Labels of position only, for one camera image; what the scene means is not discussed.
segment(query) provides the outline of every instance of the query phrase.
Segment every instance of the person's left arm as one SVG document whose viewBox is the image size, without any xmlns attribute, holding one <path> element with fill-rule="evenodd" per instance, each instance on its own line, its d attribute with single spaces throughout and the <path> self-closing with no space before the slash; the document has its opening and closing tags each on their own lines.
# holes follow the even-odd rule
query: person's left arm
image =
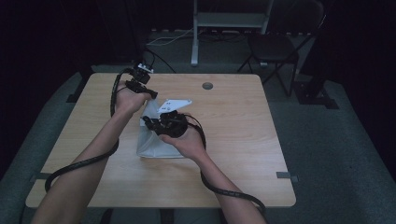
<svg viewBox="0 0 396 224">
<path fill-rule="evenodd" d="M 134 112 L 150 98 L 147 93 L 134 93 L 128 89 L 119 91 L 113 117 L 73 163 L 105 154 L 113 148 Z M 32 223 L 79 223 L 96 191 L 107 160 L 61 175 L 38 206 Z"/>
</svg>

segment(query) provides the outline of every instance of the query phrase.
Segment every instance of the chair seat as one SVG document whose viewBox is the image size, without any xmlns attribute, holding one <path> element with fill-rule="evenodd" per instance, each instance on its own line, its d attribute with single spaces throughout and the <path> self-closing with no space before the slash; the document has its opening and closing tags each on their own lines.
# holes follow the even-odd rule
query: chair seat
<svg viewBox="0 0 396 224">
<path fill-rule="evenodd" d="M 297 63 L 299 54 L 294 53 L 287 61 L 288 56 L 294 51 L 294 46 L 285 35 L 254 35 L 248 39 L 253 57 L 258 61 L 268 63 Z"/>
</svg>

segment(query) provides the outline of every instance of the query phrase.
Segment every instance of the hand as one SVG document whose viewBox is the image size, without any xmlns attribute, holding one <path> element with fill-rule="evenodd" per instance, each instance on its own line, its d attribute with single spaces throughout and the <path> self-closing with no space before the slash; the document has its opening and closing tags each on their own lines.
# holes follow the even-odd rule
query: hand
<svg viewBox="0 0 396 224">
<path fill-rule="evenodd" d="M 147 100 L 151 99 L 148 93 L 135 93 L 125 86 L 125 81 L 120 81 L 117 92 L 117 111 L 122 111 L 132 116 Z"/>
<path fill-rule="evenodd" d="M 187 117 L 187 121 L 196 125 L 196 122 Z M 195 162 L 207 155 L 204 144 L 202 143 L 201 135 L 189 125 L 187 131 L 179 138 L 172 138 L 169 135 L 161 134 L 160 139 L 165 143 L 174 146 L 182 156 L 189 158 Z"/>
</svg>

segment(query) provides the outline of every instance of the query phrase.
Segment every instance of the light wood tabletop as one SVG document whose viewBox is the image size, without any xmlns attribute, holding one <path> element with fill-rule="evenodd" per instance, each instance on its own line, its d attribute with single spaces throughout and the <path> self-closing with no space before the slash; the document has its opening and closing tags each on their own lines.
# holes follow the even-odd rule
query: light wood tabletop
<svg viewBox="0 0 396 224">
<path fill-rule="evenodd" d="M 93 74 L 78 99 L 41 173 L 53 173 L 91 142 L 110 118 L 110 95 L 117 74 Z M 122 79 L 131 76 L 123 75 Z M 213 84 L 205 90 L 205 82 Z M 296 202 L 290 179 L 277 178 L 287 166 L 260 78 L 256 75 L 153 74 L 147 87 L 165 99 L 192 99 L 179 112 L 197 118 L 207 153 L 242 191 L 267 207 Z M 219 207 L 189 159 L 148 159 L 136 155 L 139 118 L 134 114 L 110 157 L 91 207 Z M 37 179 L 26 205 L 38 207 L 45 180 Z"/>
</svg>

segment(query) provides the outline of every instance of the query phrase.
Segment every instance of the person's right arm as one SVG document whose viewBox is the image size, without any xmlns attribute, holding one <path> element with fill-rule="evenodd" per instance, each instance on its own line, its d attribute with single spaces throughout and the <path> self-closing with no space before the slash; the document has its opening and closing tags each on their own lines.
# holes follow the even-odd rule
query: person's right arm
<svg viewBox="0 0 396 224">
<path fill-rule="evenodd" d="M 179 138 L 171 138 L 168 135 L 160 137 L 165 143 L 177 148 L 181 155 L 193 160 L 212 186 L 218 189 L 242 192 L 210 159 L 205 151 L 201 136 L 192 127 L 189 126 L 188 130 Z M 217 193 L 216 197 L 229 224 L 266 223 L 262 214 L 251 201 Z"/>
</svg>

